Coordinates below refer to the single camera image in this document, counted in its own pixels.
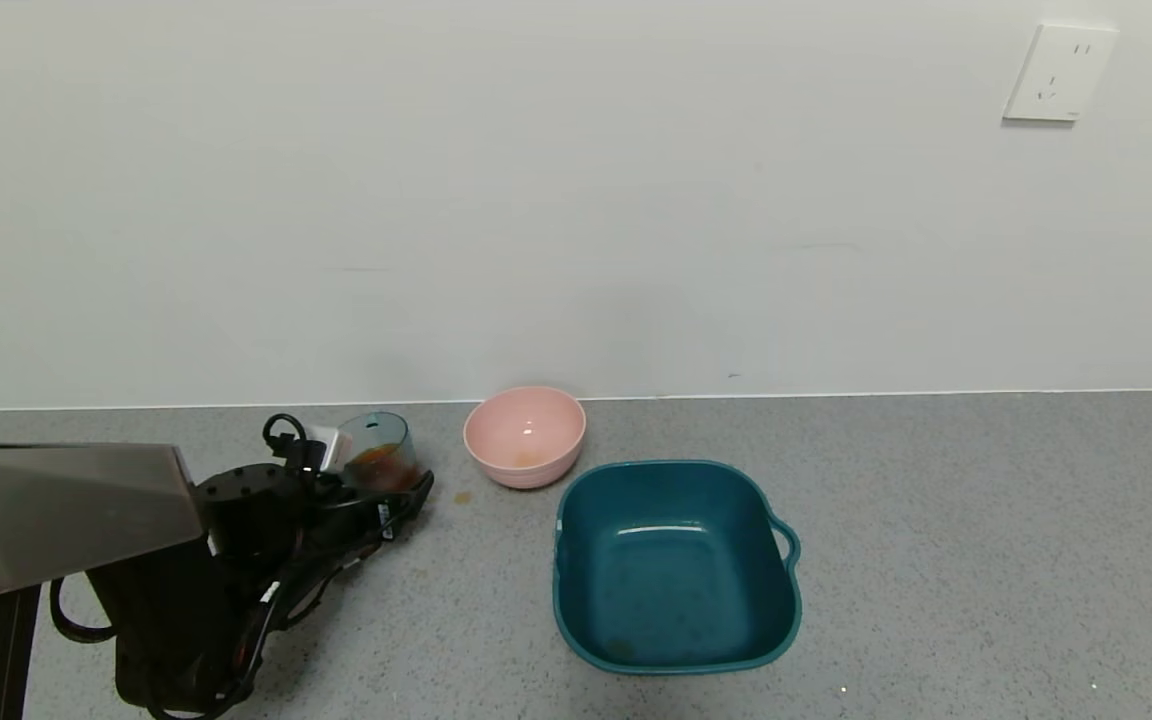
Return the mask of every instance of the gray countertop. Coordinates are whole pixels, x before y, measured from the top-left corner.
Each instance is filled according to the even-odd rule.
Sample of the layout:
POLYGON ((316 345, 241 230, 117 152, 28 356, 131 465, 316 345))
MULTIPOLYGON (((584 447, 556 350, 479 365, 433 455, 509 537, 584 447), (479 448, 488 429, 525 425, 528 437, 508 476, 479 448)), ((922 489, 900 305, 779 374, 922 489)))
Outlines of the gray countertop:
MULTIPOLYGON (((461 447, 468 406, 401 406, 438 473, 422 520, 275 634, 244 719, 1152 717, 1152 393, 588 402, 577 471, 708 457, 803 539, 804 615, 776 662, 628 679, 550 609, 566 480, 511 492, 461 447)), ((301 407, 335 424, 357 407, 301 407)), ((0 414, 0 441, 174 442, 196 480, 259 462, 270 409, 0 414)), ((100 624, 86 584, 65 585, 100 624)), ((113 643, 40 619, 26 717, 143 719, 113 643)))

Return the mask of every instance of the white wall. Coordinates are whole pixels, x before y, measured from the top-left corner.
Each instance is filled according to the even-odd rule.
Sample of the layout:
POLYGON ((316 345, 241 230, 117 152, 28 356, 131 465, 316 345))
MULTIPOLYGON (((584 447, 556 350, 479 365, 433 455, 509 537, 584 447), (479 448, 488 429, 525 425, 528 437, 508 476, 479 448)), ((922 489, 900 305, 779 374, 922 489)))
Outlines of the white wall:
POLYGON ((1152 387, 1152 1, 0 3, 0 407, 531 381, 1152 387))

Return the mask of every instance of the wall outlet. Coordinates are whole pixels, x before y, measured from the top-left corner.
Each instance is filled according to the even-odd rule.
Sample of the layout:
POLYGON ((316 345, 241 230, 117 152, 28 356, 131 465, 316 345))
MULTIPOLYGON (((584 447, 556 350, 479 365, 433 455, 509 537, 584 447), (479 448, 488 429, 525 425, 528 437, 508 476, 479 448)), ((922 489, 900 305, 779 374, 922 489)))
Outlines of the wall outlet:
POLYGON ((1117 37, 1116 29, 1038 26, 1002 118, 1062 122, 1083 118, 1117 37))

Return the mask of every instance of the metal cover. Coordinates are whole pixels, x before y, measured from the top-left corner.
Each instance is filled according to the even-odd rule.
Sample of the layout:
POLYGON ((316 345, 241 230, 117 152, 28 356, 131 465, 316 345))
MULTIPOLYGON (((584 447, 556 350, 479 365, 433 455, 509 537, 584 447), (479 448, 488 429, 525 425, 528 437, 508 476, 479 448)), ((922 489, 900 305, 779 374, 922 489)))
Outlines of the metal cover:
POLYGON ((177 448, 0 448, 0 593, 204 533, 177 448))

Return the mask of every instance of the cup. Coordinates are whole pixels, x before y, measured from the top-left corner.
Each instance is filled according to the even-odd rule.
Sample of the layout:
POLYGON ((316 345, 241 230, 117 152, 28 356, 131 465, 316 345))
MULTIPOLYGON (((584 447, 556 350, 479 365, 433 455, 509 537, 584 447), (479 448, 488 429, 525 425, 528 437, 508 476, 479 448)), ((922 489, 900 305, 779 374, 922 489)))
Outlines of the cup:
POLYGON ((407 420, 394 414, 366 414, 340 425, 353 438, 342 477, 358 488, 404 492, 420 482, 411 432, 407 420))

